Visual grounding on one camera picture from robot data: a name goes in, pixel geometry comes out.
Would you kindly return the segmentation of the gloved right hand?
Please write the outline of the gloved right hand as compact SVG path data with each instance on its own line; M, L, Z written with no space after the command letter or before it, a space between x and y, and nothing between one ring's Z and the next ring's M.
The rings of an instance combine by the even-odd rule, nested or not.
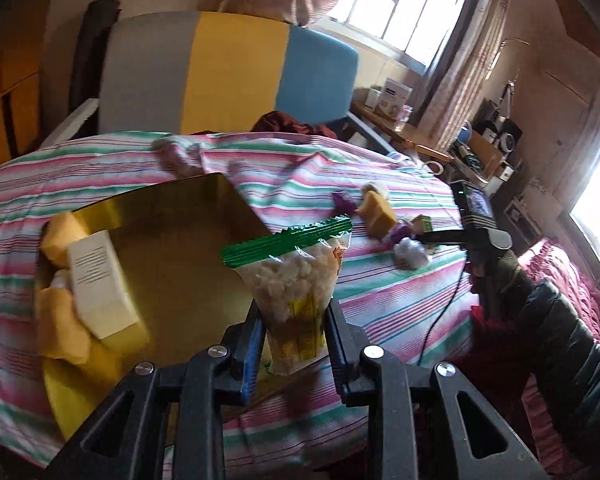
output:
M534 287L532 279L528 277L511 250L504 252L498 258L494 282L498 294L510 300L517 298L519 301L524 301Z

